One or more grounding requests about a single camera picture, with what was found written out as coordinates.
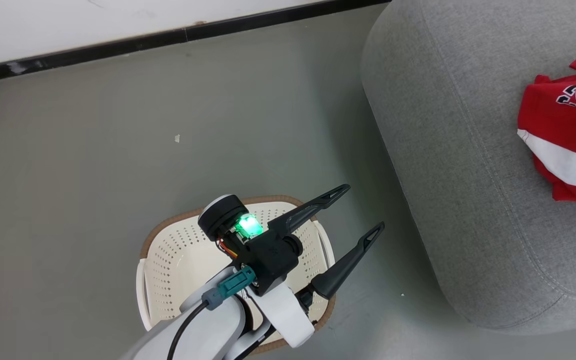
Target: teal connector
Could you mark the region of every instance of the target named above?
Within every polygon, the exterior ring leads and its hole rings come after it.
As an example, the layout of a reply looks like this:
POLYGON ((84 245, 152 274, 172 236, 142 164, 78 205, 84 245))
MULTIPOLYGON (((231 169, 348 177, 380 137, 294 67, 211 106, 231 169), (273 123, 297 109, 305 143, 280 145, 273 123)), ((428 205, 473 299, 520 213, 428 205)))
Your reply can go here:
POLYGON ((217 289, 219 289, 219 294, 221 294, 224 299, 228 299, 252 284, 256 277, 252 268, 246 266, 229 276, 226 280, 220 282, 217 289))
POLYGON ((224 300, 237 294, 252 284, 257 276, 250 266, 245 266, 240 271, 233 273, 231 276, 212 289, 204 292, 201 301, 207 301, 206 309, 215 310, 224 300))

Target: white basket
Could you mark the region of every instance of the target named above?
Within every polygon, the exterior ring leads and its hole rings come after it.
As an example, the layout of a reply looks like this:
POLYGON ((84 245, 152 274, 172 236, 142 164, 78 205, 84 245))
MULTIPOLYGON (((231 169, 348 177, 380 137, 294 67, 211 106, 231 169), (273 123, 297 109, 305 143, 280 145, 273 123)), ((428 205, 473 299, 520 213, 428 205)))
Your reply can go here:
MULTIPOLYGON (((259 221, 266 224, 302 202, 290 196, 263 196, 242 201, 259 221)), ((179 306, 196 289, 204 285, 231 260, 208 240, 197 225, 201 209, 186 212, 160 223, 146 239, 137 265, 137 304, 144 328, 150 330, 159 321, 180 315, 179 306)), ((294 292, 308 285, 313 276, 335 263, 326 231, 316 218, 306 221, 294 233, 303 244, 299 264, 286 278, 294 292)), ((253 315, 253 327, 261 324, 261 314, 252 300, 246 299, 253 315)), ((330 317, 335 299, 330 301, 314 295, 308 313, 317 321, 319 330, 330 317)), ((286 342, 278 332, 269 337, 255 353, 283 346, 286 342)))

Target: red wire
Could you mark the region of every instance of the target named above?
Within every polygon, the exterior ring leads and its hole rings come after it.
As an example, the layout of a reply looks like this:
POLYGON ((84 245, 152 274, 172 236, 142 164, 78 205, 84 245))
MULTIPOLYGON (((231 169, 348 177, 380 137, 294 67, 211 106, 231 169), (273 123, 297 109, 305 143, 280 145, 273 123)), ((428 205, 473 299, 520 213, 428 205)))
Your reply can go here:
POLYGON ((222 248, 224 251, 226 251, 226 253, 228 253, 230 256, 232 256, 233 258, 237 258, 237 254, 232 251, 231 249, 226 247, 226 244, 224 244, 224 240, 219 239, 219 247, 222 248))

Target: black cable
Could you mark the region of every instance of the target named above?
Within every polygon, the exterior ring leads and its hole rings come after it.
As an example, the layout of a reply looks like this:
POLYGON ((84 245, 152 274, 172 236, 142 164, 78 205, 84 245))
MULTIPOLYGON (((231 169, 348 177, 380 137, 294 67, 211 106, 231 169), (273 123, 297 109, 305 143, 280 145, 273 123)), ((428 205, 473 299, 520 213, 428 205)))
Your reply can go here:
POLYGON ((193 321, 193 319, 196 318, 197 315, 199 315, 199 313, 202 312, 202 310, 206 309, 207 306, 208 301, 202 302, 199 306, 197 306, 195 310, 192 310, 192 312, 190 313, 190 315, 188 315, 188 317, 185 318, 183 324, 179 326, 179 330, 177 330, 176 333, 174 334, 166 360, 172 360, 173 356, 175 355, 175 349, 177 348, 177 344, 179 342, 179 339, 181 339, 181 335, 184 333, 184 330, 188 328, 190 322, 193 321))

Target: white wall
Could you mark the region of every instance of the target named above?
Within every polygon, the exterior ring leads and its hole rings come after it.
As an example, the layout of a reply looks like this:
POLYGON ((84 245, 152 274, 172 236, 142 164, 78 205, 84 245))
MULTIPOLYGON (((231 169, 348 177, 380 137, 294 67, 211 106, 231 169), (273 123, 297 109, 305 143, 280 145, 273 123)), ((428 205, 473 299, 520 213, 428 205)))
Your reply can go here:
POLYGON ((0 63, 318 0, 0 0, 0 63))

